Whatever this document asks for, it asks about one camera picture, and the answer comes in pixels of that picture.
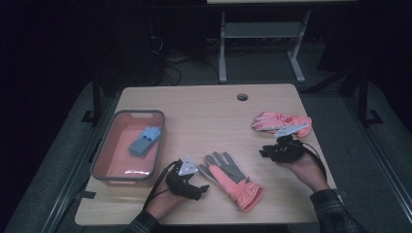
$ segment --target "salmon glove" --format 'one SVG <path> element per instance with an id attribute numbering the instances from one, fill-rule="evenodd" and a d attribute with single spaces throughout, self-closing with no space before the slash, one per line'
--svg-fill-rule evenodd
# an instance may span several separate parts
<path id="1" fill-rule="evenodd" d="M 297 131 L 297 137 L 305 137 L 312 127 L 312 119 L 309 116 L 287 116 L 280 113 L 263 112 L 254 118 L 252 128 L 256 131 L 276 133 L 282 126 L 307 123 L 309 126 Z"/>
<path id="2" fill-rule="evenodd" d="M 241 212 L 249 212 L 263 197 L 263 187 L 246 178 L 228 153 L 214 152 L 206 155 L 205 161 L 207 166 L 200 164 L 198 167 L 200 173 L 214 181 Z"/>

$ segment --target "human hand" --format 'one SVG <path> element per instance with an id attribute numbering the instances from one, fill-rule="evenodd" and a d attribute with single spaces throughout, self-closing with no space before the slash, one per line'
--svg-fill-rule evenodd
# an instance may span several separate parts
<path id="1" fill-rule="evenodd" d="M 315 159 L 306 152 L 299 160 L 293 163 L 276 163 L 291 170 L 297 178 L 308 185 L 313 192 L 330 189 L 321 168 Z"/>
<path id="2" fill-rule="evenodd" d="M 146 211 L 157 220 L 167 216 L 176 206 L 188 200 L 188 198 L 175 195 L 169 190 L 165 179 L 166 176 L 164 176 L 163 180 L 157 187 L 157 196 L 154 197 L 146 209 Z"/>

